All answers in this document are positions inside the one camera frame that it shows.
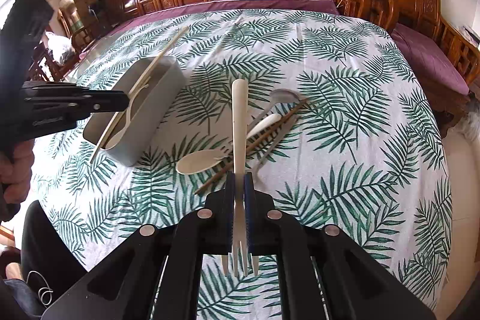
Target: silver rivet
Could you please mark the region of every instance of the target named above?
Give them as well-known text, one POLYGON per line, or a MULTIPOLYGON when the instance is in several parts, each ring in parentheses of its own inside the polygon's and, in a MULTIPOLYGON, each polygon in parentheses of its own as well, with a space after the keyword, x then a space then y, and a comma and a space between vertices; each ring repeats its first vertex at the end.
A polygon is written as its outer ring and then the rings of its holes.
POLYGON ((267 217, 272 220, 280 220, 282 218, 282 212, 277 209, 272 209, 271 211, 268 211, 267 217))
POLYGON ((338 236, 340 233, 340 228, 333 224, 329 224, 325 227, 325 233, 329 236, 338 236))
POLYGON ((155 227, 149 224, 140 228, 140 234, 142 236, 151 236, 154 233, 155 233, 155 227))
POLYGON ((197 212, 197 216, 201 219, 209 219, 210 217, 212 217, 213 213, 210 209, 200 209, 198 212, 197 212))

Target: leaf print tablecloth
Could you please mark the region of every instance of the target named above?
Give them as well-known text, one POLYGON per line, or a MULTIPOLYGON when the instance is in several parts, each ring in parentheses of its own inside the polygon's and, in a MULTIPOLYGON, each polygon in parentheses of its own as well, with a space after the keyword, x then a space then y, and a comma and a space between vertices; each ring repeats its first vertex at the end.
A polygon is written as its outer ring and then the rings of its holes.
MULTIPOLYGON (((258 190, 301 223, 338 224, 434 307, 451 243, 451 192, 441 139, 415 76, 388 34, 369 22, 308 11, 231 10, 180 16, 125 32, 78 83, 109 89, 138 59, 170 52, 187 86, 134 167, 99 154, 78 128, 39 139, 33 187, 57 232, 89 270, 145 223, 176 224, 199 208, 193 191, 214 169, 183 176, 186 154, 231 140, 231 84, 249 82, 249 115, 275 88, 308 105, 259 172, 258 190)), ((287 105, 277 105, 284 114, 287 105)), ((252 166, 268 143, 248 156, 252 166)), ((205 256, 201 319, 280 318, 274 257, 260 274, 225 278, 205 256)))

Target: purple cushion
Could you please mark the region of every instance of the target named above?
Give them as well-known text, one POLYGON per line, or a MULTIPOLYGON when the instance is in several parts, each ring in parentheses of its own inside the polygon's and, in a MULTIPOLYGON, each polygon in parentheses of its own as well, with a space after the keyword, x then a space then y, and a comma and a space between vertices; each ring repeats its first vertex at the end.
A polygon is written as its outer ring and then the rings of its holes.
POLYGON ((399 23, 392 32, 392 38, 415 74, 427 76, 453 91, 468 95, 469 86, 435 41, 399 23))
POLYGON ((336 16, 339 15, 335 3, 331 0, 222 0, 188 4, 186 6, 174 7, 139 16, 117 26, 109 33, 109 35, 119 31, 126 31, 150 22, 160 21, 161 19, 175 18, 187 14, 204 13, 206 11, 236 9, 304 10, 333 14, 336 16))

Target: white plastic bag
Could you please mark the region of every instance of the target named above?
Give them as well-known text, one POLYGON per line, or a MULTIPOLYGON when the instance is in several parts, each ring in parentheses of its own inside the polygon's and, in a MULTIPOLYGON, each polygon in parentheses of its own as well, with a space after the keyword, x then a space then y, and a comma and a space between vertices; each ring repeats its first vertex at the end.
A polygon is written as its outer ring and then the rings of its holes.
POLYGON ((70 55, 75 53, 73 46, 71 46, 71 40, 63 36, 57 36, 49 31, 45 32, 45 34, 49 39, 48 45, 53 52, 53 59, 60 65, 63 65, 70 55))

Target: gray box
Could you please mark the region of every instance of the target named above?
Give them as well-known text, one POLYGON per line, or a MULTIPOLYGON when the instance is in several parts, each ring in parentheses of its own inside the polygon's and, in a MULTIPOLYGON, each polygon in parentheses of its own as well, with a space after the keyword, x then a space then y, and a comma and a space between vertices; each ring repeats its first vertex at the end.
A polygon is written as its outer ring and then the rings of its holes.
MULTIPOLYGON (((154 57, 138 60, 113 86, 112 90, 128 93, 154 57)), ((109 149, 101 149, 109 157, 125 166, 133 166, 150 144, 158 124, 186 80, 175 57, 164 56, 150 76, 148 87, 135 98, 131 109, 130 125, 120 141, 109 149)), ((97 145, 114 113, 96 113, 83 130, 83 138, 97 145)), ((125 126, 126 114, 113 129, 110 137, 125 126)))

